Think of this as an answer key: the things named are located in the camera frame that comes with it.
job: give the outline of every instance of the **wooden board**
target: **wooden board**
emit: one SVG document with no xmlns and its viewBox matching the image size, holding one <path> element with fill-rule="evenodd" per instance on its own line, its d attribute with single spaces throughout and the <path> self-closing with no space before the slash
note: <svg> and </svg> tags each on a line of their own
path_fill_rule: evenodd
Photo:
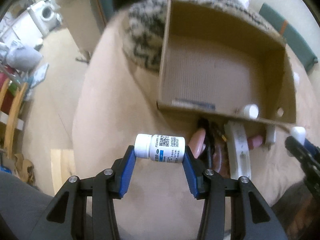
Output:
<svg viewBox="0 0 320 240">
<path fill-rule="evenodd" d="M 13 102 L 10 108 L 9 118 L 8 118 L 7 127 L 5 129 L 5 135 L 4 135 L 4 149 L 7 151 L 6 153 L 9 159 L 13 158 L 12 144 L 13 144 L 14 130 L 17 127 L 20 107 L 21 107 L 24 95 L 28 89 L 28 86 L 29 86 L 28 83 L 24 83 L 21 89 L 17 89 L 16 95 L 13 99 Z"/>
<path fill-rule="evenodd" d="M 70 176 L 76 175 L 72 149 L 51 149 L 51 174 L 53 190 L 56 194 Z"/>
</svg>

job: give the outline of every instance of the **gray fabric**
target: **gray fabric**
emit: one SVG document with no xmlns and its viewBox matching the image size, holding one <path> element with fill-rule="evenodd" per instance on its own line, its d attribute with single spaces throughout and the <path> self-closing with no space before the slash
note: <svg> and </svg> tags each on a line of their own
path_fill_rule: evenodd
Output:
<svg viewBox="0 0 320 240">
<path fill-rule="evenodd" d="M 51 196 L 0 171 L 0 214 L 19 240 L 27 240 Z"/>
</svg>

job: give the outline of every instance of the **pink object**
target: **pink object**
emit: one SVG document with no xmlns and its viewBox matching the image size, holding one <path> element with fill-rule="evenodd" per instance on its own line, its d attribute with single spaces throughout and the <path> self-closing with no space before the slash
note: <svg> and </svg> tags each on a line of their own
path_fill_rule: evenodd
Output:
<svg viewBox="0 0 320 240">
<path fill-rule="evenodd" d="M 197 130 L 190 139 L 189 147 L 195 158 L 198 158 L 199 155 L 203 152 L 203 142 L 205 137 L 205 129 L 200 128 Z"/>
<path fill-rule="evenodd" d="M 263 137 L 261 135 L 256 135 L 248 138 L 249 150 L 257 148 L 263 144 Z"/>
</svg>

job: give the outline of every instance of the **pill bottle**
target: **pill bottle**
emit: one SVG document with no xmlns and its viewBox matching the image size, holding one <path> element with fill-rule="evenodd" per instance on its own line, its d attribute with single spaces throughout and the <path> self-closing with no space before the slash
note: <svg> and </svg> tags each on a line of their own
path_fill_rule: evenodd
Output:
<svg viewBox="0 0 320 240">
<path fill-rule="evenodd" d="M 155 162 L 182 163 L 185 150 L 183 137 L 138 134 L 134 143 L 136 157 Z"/>
</svg>

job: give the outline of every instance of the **blue object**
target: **blue object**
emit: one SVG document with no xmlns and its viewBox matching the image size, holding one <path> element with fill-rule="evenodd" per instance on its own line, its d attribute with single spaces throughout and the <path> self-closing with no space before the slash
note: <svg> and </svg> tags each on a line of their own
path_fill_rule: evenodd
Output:
<svg viewBox="0 0 320 240">
<path fill-rule="evenodd" d="M 198 187 L 197 187 L 197 179 L 196 179 L 195 171 L 192 168 L 192 164 L 191 164 L 190 158 L 187 153 L 185 153 L 185 155 L 183 157 L 182 165 L 183 165 L 184 172 L 186 174 L 186 178 L 187 178 L 190 192 L 196 198 L 199 196 L 199 191 L 198 191 Z"/>
<path fill-rule="evenodd" d="M 0 167 L 0 171 L 4 171 L 4 172 L 12 174 L 11 170 L 9 168 L 7 168 L 7 167 L 4 167 L 4 166 Z"/>
<path fill-rule="evenodd" d="M 136 164 L 136 159 L 137 158 L 136 158 L 136 155 L 134 154 L 134 148 L 132 148 L 121 175 L 121 182 L 120 182 L 120 189 L 119 189 L 119 196 L 121 198 L 128 191 L 133 169 Z"/>
<path fill-rule="evenodd" d="M 315 157 L 318 153 L 318 149 L 316 146 L 314 146 L 311 142 L 309 142 L 307 139 L 304 141 L 304 145 L 303 145 L 308 152 L 311 153 L 312 157 Z"/>
</svg>

